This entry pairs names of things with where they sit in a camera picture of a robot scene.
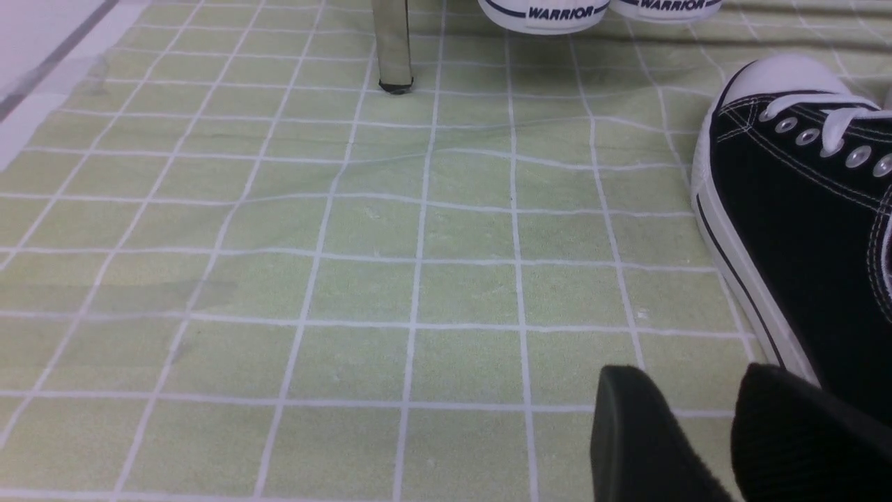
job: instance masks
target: black canvas sneaker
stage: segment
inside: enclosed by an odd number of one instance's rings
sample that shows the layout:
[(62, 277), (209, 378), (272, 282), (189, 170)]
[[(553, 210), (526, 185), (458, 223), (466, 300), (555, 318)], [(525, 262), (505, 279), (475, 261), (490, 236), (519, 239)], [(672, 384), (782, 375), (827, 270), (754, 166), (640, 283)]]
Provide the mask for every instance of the black canvas sneaker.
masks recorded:
[(703, 124), (691, 203), (769, 360), (892, 425), (892, 112), (797, 54)]

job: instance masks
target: white grout line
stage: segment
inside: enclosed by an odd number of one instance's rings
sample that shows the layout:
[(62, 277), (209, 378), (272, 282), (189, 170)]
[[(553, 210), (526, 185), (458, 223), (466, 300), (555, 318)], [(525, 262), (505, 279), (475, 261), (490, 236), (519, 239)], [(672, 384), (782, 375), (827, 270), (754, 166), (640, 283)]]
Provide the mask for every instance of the white grout line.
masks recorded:
[[(191, 134), (192, 129), (195, 126), (195, 124), (198, 122), (198, 119), (201, 116), (202, 112), (208, 106), (208, 104), (211, 102), (211, 99), (213, 98), (213, 94), (214, 94), (214, 91), (216, 90), (217, 84), (219, 84), (220, 80), (223, 78), (223, 74), (226, 73), (226, 70), (228, 69), (229, 65), (232, 64), (233, 60), (235, 59), (235, 53), (238, 51), (238, 47), (240, 47), (244, 43), (244, 41), (247, 39), (248, 33), (250, 32), (250, 27), (253, 25), (253, 23), (260, 16), (261, 9), (262, 9), (263, 5), (265, 4), (265, 2), (266, 2), (266, 0), (260, 0), (260, 3), (255, 7), (254, 15), (251, 17), (251, 22), (248, 24), (248, 29), (246, 29), (244, 31), (244, 33), (242, 34), (242, 36), (239, 38), (238, 43), (236, 44), (233, 53), (229, 56), (226, 63), (223, 65), (223, 71), (220, 73), (220, 76), (219, 76), (217, 82), (215, 82), (215, 84), (213, 86), (211, 86), (210, 89), (208, 89), (208, 92), (205, 95), (204, 100), (202, 101), (202, 104), (198, 109), (198, 112), (195, 114), (195, 116), (189, 122), (189, 125), (186, 127), (186, 130), (183, 132), (183, 135), (180, 137), (177, 144), (174, 146), (173, 153), (171, 154), (170, 158), (168, 159), (167, 164), (164, 166), (164, 169), (161, 170), (161, 174), (159, 175), (158, 180), (155, 182), (154, 187), (152, 187), (152, 191), (149, 193), (150, 199), (154, 196), (154, 194), (161, 187), (161, 184), (164, 181), (165, 176), (169, 172), (170, 167), (173, 165), (174, 160), (177, 157), (177, 153), (179, 152), (179, 150), (183, 146), (183, 144), (186, 142), (186, 139), (188, 138), (189, 134)], [(203, 5), (203, 4), (204, 4), (204, 0), (199, 0), (199, 4), (196, 7), (196, 10), (193, 11), (192, 15), (194, 15), (196, 12), (198, 12), (198, 10), (201, 9), (201, 5)], [(147, 204), (142, 205), (140, 207), (139, 212), (137, 213), (137, 216), (134, 218), (133, 225), (131, 225), (131, 227), (128, 229), (128, 232), (125, 234), (125, 236), (123, 238), (121, 238), (121, 242), (118, 245), (118, 247), (121, 247), (123, 245), (123, 243), (129, 237), (129, 233), (132, 232), (133, 228), (136, 227), (136, 222), (139, 220), (139, 215), (145, 210), (146, 206), (147, 206)], [(219, 249), (222, 246), (223, 239), (226, 237), (228, 224), (231, 222), (232, 217), (235, 214), (235, 210), (237, 208), (238, 208), (238, 204), (233, 206), (232, 210), (229, 212), (229, 215), (223, 221), (223, 224), (219, 228), (216, 245), (215, 245), (215, 251), (216, 251), (216, 249)], [(127, 484), (127, 479), (129, 478), (130, 472), (133, 469), (133, 464), (136, 461), (136, 455), (139, 453), (140, 447), (142, 447), (143, 439), (145, 437), (145, 430), (148, 427), (148, 423), (149, 423), (150, 418), (152, 417), (152, 412), (154, 411), (155, 404), (158, 401), (157, 397), (158, 397), (158, 395), (161, 394), (161, 391), (164, 389), (164, 384), (167, 381), (168, 376), (170, 375), (170, 371), (173, 367), (174, 361), (176, 360), (177, 354), (179, 352), (179, 346), (182, 343), (183, 337), (186, 335), (186, 328), (188, 327), (189, 322), (190, 322), (189, 316), (190, 316), (194, 306), (198, 303), (198, 298), (202, 294), (203, 285), (207, 282), (207, 280), (211, 276), (211, 271), (213, 270), (214, 264), (217, 262), (217, 256), (218, 256), (217, 253), (211, 253), (211, 255), (208, 259), (208, 263), (205, 266), (204, 273), (202, 274), (201, 280), (198, 281), (197, 285), (195, 286), (194, 290), (192, 291), (192, 294), (189, 296), (188, 302), (186, 303), (186, 314), (183, 317), (183, 319), (180, 321), (180, 324), (179, 324), (177, 333), (174, 336), (174, 339), (170, 342), (168, 357), (164, 362), (164, 367), (161, 369), (161, 374), (159, 375), (158, 380), (155, 382), (155, 388), (154, 388), (152, 397), (149, 399), (148, 403), (146, 403), (145, 409), (143, 410), (143, 414), (140, 417), (139, 424), (136, 427), (136, 433), (134, 435), (133, 442), (130, 445), (130, 449), (128, 451), (127, 458), (124, 461), (124, 465), (121, 467), (118, 479), (115, 482), (114, 492), (110, 499), (111, 502), (117, 502), (120, 499), (120, 494), (121, 494), (121, 492), (123, 492), (124, 487)]]
[[(576, 55), (575, 40), (572, 36), (568, 37), (568, 39), (571, 57), (573, 58), (574, 64), (578, 64), (579, 58)], [(589, 101), (585, 98), (584, 85), (582, 84), (582, 71), (579, 70), (578, 66), (576, 67), (576, 85), (579, 88), (582, 105), (584, 106), (586, 113), (589, 115), (589, 149), (591, 151), (591, 173), (598, 188), (598, 199), (600, 200), (601, 207), (604, 209), (603, 214), (605, 227), (607, 228), (607, 238), (610, 241), (610, 252), (613, 255), (613, 261), (616, 268), (616, 283), (620, 291), (620, 296), (623, 300), (625, 320), (628, 324), (629, 332), (632, 335), (632, 346), (635, 349), (635, 361), (638, 363), (639, 368), (643, 370), (646, 369), (647, 366), (644, 363), (644, 353), (641, 349), (641, 341), (638, 336), (640, 331), (637, 328), (635, 316), (632, 313), (632, 301), (629, 298), (629, 291), (628, 288), (626, 288), (625, 276), (623, 274), (623, 259), (620, 256), (619, 245), (616, 242), (613, 221), (610, 218), (610, 210), (607, 207), (607, 195), (604, 190), (604, 184), (601, 181), (600, 168), (598, 166), (598, 151), (596, 148), (596, 133), (598, 121), (596, 120), (595, 115), (591, 112)]]
[[(201, 5), (201, 2), (199, 2), (199, 4), (197, 4), (195, 6), (195, 8), (192, 10), (192, 13), (190, 14), (189, 19), (192, 19), (192, 17), (194, 17), (195, 14), (198, 13), (198, 8), (200, 5)], [(174, 36), (174, 38), (170, 40), (168, 47), (172, 47), (177, 42), (177, 40), (181, 34), (182, 34), (182, 31), (179, 31), (177, 33), (177, 35)], [(148, 77), (149, 74), (152, 73), (152, 70), (154, 69), (154, 65), (157, 64), (158, 61), (161, 60), (161, 54), (155, 58), (155, 61), (153, 62), (153, 64), (148, 68), (148, 70), (146, 70), (146, 72), (145, 72), (146, 78)], [(136, 93), (139, 92), (140, 88), (141, 88), (141, 86), (137, 85), (136, 88), (133, 89), (133, 92), (130, 93), (130, 96), (128, 97), (127, 101), (125, 102), (124, 107), (126, 107), (126, 105), (128, 105), (134, 99), (134, 97), (136, 96)], [(99, 142), (104, 138), (104, 136), (108, 133), (108, 131), (111, 130), (115, 121), (117, 121), (117, 117), (112, 118), (109, 121), (109, 123), (106, 124), (106, 126), (102, 130), (102, 132), (99, 133), (99, 135), (96, 137), (96, 139), (94, 139), (93, 143), (90, 145), (90, 150), (92, 150), (99, 144)], [(43, 222), (43, 220), (46, 218), (46, 216), (49, 214), (49, 212), (53, 209), (53, 206), (55, 205), (56, 200), (58, 200), (58, 197), (62, 193), (65, 192), (65, 190), (71, 183), (71, 180), (73, 180), (74, 177), (78, 174), (81, 167), (83, 167), (83, 165), (85, 163), (87, 163), (87, 158), (89, 158), (89, 156), (90, 156), (90, 150), (87, 150), (83, 154), (83, 156), (81, 157), (78, 164), (75, 166), (75, 168), (73, 170), (71, 170), (71, 173), (68, 175), (68, 178), (66, 178), (66, 180), (62, 183), (62, 185), (56, 191), (55, 196), (49, 200), (49, 202), (46, 204), (46, 207), (44, 208), (44, 210), (37, 216), (36, 220), (34, 221), (34, 223), (31, 224), (30, 228), (25, 233), (25, 235), (22, 236), (21, 240), (19, 241), (18, 245), (16, 246), (17, 248), (24, 247), (25, 243), (27, 243), (28, 240), (31, 238), (31, 236), (34, 234), (34, 232), (37, 231), (37, 227), (40, 226), (40, 224)], [(153, 187), (153, 189), (157, 190), (157, 188), (161, 185), (161, 181), (163, 180), (163, 178), (164, 178), (164, 172), (162, 172), (159, 175), (158, 179), (155, 182), (155, 186)], [(145, 210), (146, 206), (147, 206), (147, 204), (143, 204), (140, 206), (140, 209), (137, 211), (136, 215), (134, 215), (133, 221), (130, 223), (130, 226), (128, 227), (127, 231), (124, 233), (123, 236), (121, 236), (120, 241), (118, 242), (118, 245), (116, 246), (116, 248), (121, 248), (123, 246), (124, 242), (129, 238), (130, 233), (136, 227), (136, 224), (138, 223), (140, 216), (142, 216), (142, 212)], [(15, 255), (16, 255), (16, 250), (13, 250), (12, 252), (9, 253), (9, 255), (6, 257), (6, 259), (0, 264), (0, 271), (4, 270), (6, 268), (6, 266), (9, 264), (9, 262), (11, 262), (11, 260), (15, 257)], [(87, 297), (84, 299), (83, 304), (81, 305), (80, 309), (78, 310), (78, 315), (74, 318), (70, 327), (65, 331), (65, 335), (62, 337), (62, 340), (59, 342), (59, 345), (56, 347), (55, 352), (53, 353), (53, 356), (50, 358), (49, 362), (47, 363), (46, 368), (41, 373), (40, 377), (37, 379), (37, 382), (35, 382), (33, 390), (41, 389), (41, 387), (46, 382), (46, 379), (49, 377), (50, 373), (53, 371), (53, 368), (58, 363), (59, 359), (62, 357), (62, 353), (64, 352), (65, 348), (68, 346), (68, 343), (71, 340), (71, 337), (74, 336), (75, 330), (77, 330), (77, 328), (78, 328), (79, 318), (83, 317), (88, 312), (90, 304), (93, 302), (93, 298), (94, 298), (96, 292), (98, 291), (99, 286), (102, 284), (102, 280), (105, 275), (105, 272), (108, 270), (108, 267), (111, 264), (113, 257), (114, 257), (114, 253), (109, 253), (106, 256), (102, 266), (99, 269), (99, 272), (96, 275), (96, 278), (94, 280), (92, 288), (90, 289), (90, 292), (87, 294)], [(4, 427), (3, 432), (0, 433), (0, 450), (2, 450), (6, 446), (6, 441), (9, 440), (10, 434), (12, 434), (12, 430), (15, 428), (15, 423), (18, 422), (19, 417), (21, 417), (21, 414), (24, 413), (25, 409), (28, 407), (28, 405), (30, 403), (31, 403), (31, 398), (25, 398), (19, 404), (19, 406), (16, 408), (16, 410), (12, 413), (12, 416), (10, 417), (9, 422)]]
[(514, 240), (515, 294), (517, 295), (517, 331), (520, 338), (521, 378), (524, 386), (524, 421), (526, 426), (526, 462), (529, 471), (530, 501), (539, 502), (539, 461), (536, 456), (536, 434), (533, 428), (533, 385), (530, 372), (530, 348), (526, 327), (524, 302), (524, 266), (520, 246), (520, 226), (517, 215), (517, 127), (514, 120), (513, 82), (511, 79), (511, 34), (505, 33), (505, 64), (508, 83), (508, 120), (511, 131), (511, 234)]
[(446, 15), (448, 0), (442, 0), (440, 14), (440, 38), (437, 46), (438, 64), (436, 73), (434, 74), (434, 112), (431, 118), (431, 135), (427, 140), (427, 151), (425, 153), (425, 167), (422, 173), (421, 182), (421, 200), (418, 211), (418, 230), (416, 236), (415, 247), (415, 270), (412, 274), (412, 300), (409, 310), (409, 324), (413, 328), (409, 329), (409, 337), (406, 341), (406, 366), (403, 371), (403, 388), (402, 403), (404, 406), (400, 409), (400, 428), (397, 435), (396, 456), (393, 460), (393, 502), (401, 502), (402, 485), (404, 481), (404, 471), (406, 467), (406, 442), (409, 435), (409, 404), (412, 400), (412, 381), (414, 375), (415, 363), (415, 344), (417, 338), (418, 324), (418, 305), (421, 297), (421, 271), (425, 263), (425, 226), (427, 223), (427, 207), (428, 193), (431, 184), (431, 162), (434, 157), (434, 147), (436, 146), (436, 134), (439, 127), (440, 112), (440, 90), (442, 86), (442, 58), (444, 47), (446, 45)]
[[(316, 12), (316, 18), (313, 21), (314, 28), (317, 27), (319, 25), (319, 23), (322, 21), (322, 13), (325, 11), (325, 7), (326, 7), (326, 0), (321, 0), (321, 2), (318, 5), (318, 10)], [(313, 34), (310, 34), (310, 36), (307, 38), (306, 44), (303, 47), (304, 54), (307, 54), (307, 51), (310, 50), (310, 44), (312, 43), (312, 39), (313, 39)], [(370, 58), (370, 60), (367, 63), (368, 68), (366, 70), (366, 81), (365, 81), (364, 86), (368, 86), (368, 73), (370, 72), (370, 68), (372, 65), (371, 55), (369, 56), (369, 58)], [(301, 59), (297, 63), (297, 66), (294, 69), (294, 73), (291, 76), (291, 80), (289, 82), (291, 86), (294, 85), (294, 82), (296, 82), (298, 77), (300, 76), (302, 64), (303, 64), (303, 60)], [(278, 111), (276, 114), (277, 121), (279, 119), (281, 119), (282, 114), (285, 112), (285, 105), (287, 104), (290, 94), (291, 94), (290, 90), (285, 92), (285, 97), (282, 98), (282, 103), (279, 104), (279, 108), (278, 108)], [(357, 119), (359, 118), (359, 110), (362, 107), (362, 97), (363, 96), (359, 97), (359, 101), (357, 103), (357, 108), (355, 111), (355, 116)], [(272, 135), (272, 130), (273, 130), (273, 128), (270, 128), (270, 137), (267, 137), (267, 141), (263, 144), (263, 147), (260, 149), (260, 155), (266, 154), (269, 140)], [(347, 162), (350, 159), (351, 146), (348, 145), (344, 149), (345, 149), (344, 166), (346, 166)], [(259, 169), (260, 169), (260, 162), (257, 162), (254, 165), (254, 174), (255, 175)], [(338, 176), (340, 176), (343, 173), (343, 169), (344, 169), (344, 167), (342, 167), (341, 171), (338, 172)], [(335, 186), (337, 184), (337, 179), (338, 178), (335, 177), (334, 181), (332, 181), (332, 187), (331, 187), (332, 191), (335, 190)], [(244, 194), (246, 197), (249, 192), (250, 192), (250, 188), (245, 188)], [(323, 220), (321, 222), (321, 227), (319, 229), (318, 243), (317, 243), (317, 247), (316, 247), (317, 255), (319, 253), (321, 253), (323, 242), (325, 240), (325, 228), (327, 226), (327, 218), (328, 218), (328, 215), (329, 215), (330, 209), (331, 209), (330, 195), (331, 194), (329, 194), (328, 201), (326, 202), (326, 212), (323, 216)], [(285, 402), (288, 399), (288, 390), (291, 388), (291, 380), (294, 375), (294, 367), (297, 365), (297, 357), (298, 357), (298, 352), (300, 350), (301, 339), (303, 337), (303, 330), (304, 330), (304, 325), (305, 325), (303, 321), (306, 320), (307, 312), (310, 309), (310, 303), (311, 303), (311, 299), (312, 299), (312, 295), (313, 295), (313, 289), (314, 289), (314, 285), (316, 283), (316, 275), (315, 274), (317, 273), (317, 270), (318, 270), (318, 257), (314, 257), (313, 258), (313, 270), (311, 272), (310, 278), (308, 279), (307, 285), (305, 287), (306, 289), (304, 291), (303, 307), (301, 309), (301, 319), (298, 321), (297, 331), (294, 333), (291, 350), (289, 351), (289, 354), (288, 354), (288, 362), (285, 365), (285, 374), (282, 376), (282, 381), (279, 384), (279, 393), (278, 393), (278, 399), (276, 402), (276, 411), (273, 413), (272, 422), (269, 425), (269, 432), (267, 434), (267, 440), (263, 446), (263, 453), (260, 456), (260, 467), (257, 470), (257, 479), (255, 480), (255, 483), (254, 483), (254, 495), (253, 496), (255, 498), (262, 497), (263, 490), (266, 488), (267, 478), (269, 476), (269, 463), (272, 459), (273, 451), (276, 448), (276, 435), (278, 434), (279, 425), (282, 422), (282, 414), (285, 412)]]

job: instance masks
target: navy stripe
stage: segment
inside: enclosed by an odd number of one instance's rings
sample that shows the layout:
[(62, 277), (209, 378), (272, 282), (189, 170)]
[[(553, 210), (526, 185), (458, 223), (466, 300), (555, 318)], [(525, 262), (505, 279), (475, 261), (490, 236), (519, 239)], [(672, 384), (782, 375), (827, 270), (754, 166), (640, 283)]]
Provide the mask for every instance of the navy stripe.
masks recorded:
[(489, 4), (490, 7), (492, 7), (493, 9), (495, 9), (495, 10), (499, 11), (500, 13), (503, 13), (507, 16), (511, 16), (513, 18), (525, 18), (526, 17), (526, 13), (519, 13), (518, 11), (512, 11), (510, 9), (506, 9), (505, 7), (502, 7), (499, 4), (496, 4), (492, 0), (486, 0), (486, 3)]
[[(518, 11), (512, 11), (510, 9), (506, 9), (505, 7), (502, 7), (501, 5), (496, 4), (492, 0), (486, 0), (486, 3), (489, 4), (489, 6), (492, 7), (493, 9), (495, 9), (495, 10), (499, 11), (500, 13), (503, 13), (507, 16), (511, 16), (513, 18), (526, 18), (526, 13), (521, 13)], [(600, 13), (604, 12), (607, 9), (608, 5), (609, 5), (609, 3), (601, 5), (597, 9), (591, 11), (591, 15), (600, 14)]]
[[(624, 4), (629, 4), (629, 5), (638, 5), (638, 4), (639, 4), (639, 0), (619, 0), (619, 1), (622, 2), (622, 3), (624, 3)], [(723, 2), (723, 1), (724, 1), (724, 0), (706, 0), (706, 1), (703, 3), (703, 6), (704, 6), (704, 7), (712, 7), (713, 5), (715, 5), (715, 4), (720, 4), (720, 3)]]

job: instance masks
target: floor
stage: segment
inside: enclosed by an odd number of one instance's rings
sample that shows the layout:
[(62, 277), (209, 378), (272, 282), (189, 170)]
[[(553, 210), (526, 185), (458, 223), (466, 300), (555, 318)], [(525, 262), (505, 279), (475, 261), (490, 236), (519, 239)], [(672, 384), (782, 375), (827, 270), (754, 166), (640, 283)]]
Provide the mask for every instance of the floor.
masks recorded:
[(591, 501), (604, 364), (645, 368), (735, 490), (764, 356), (696, 229), (694, 140), (773, 51), (884, 96), (882, 4), (533, 39), (415, 0), (401, 97), (365, 4), (140, 5), (0, 164), (0, 499)]

